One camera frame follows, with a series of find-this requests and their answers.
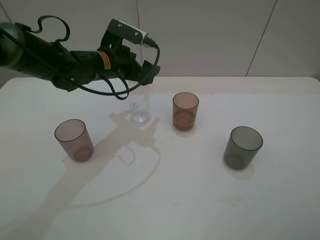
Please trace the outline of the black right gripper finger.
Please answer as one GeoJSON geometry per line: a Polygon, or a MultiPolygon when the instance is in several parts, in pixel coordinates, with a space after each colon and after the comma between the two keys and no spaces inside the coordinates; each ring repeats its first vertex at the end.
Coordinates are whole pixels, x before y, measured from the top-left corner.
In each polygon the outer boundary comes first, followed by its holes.
{"type": "Polygon", "coordinates": [[[134,81],[137,82],[140,86],[146,86],[152,84],[154,81],[155,75],[153,73],[141,73],[139,74],[134,81]]]}

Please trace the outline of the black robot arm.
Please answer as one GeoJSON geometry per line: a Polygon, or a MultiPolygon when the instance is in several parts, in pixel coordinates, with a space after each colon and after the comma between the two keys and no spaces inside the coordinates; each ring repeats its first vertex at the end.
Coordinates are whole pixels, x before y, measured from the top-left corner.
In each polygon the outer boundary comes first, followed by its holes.
{"type": "Polygon", "coordinates": [[[0,66],[25,75],[51,82],[56,88],[67,92],[82,89],[101,96],[129,94],[139,86],[153,83],[159,74],[156,54],[154,63],[144,61],[140,65],[136,54],[123,45],[127,40],[136,45],[147,45],[160,51],[150,35],[123,21],[112,19],[95,51],[67,50],[62,42],[69,39],[66,28],[63,39],[47,42],[35,35],[30,27],[10,22],[0,24],[0,66]],[[86,87],[92,81],[120,79],[137,84],[116,92],[102,92],[86,87]]]}

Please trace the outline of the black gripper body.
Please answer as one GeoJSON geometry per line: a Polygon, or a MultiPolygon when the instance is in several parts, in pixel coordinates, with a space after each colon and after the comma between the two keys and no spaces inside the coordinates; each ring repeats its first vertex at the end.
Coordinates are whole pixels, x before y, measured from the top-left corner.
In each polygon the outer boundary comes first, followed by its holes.
{"type": "Polygon", "coordinates": [[[124,78],[128,81],[139,81],[143,69],[136,61],[136,54],[123,45],[123,38],[114,34],[105,34],[98,55],[98,74],[107,79],[124,78]]]}

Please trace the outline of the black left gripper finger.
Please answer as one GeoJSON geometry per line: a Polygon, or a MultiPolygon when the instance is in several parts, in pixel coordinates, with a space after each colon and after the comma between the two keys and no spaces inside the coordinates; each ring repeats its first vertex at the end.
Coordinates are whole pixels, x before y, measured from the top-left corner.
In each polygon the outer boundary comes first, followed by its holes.
{"type": "Polygon", "coordinates": [[[148,75],[149,77],[157,76],[161,70],[160,66],[155,65],[154,63],[150,63],[147,60],[143,61],[142,68],[143,68],[144,74],[148,75]]]}

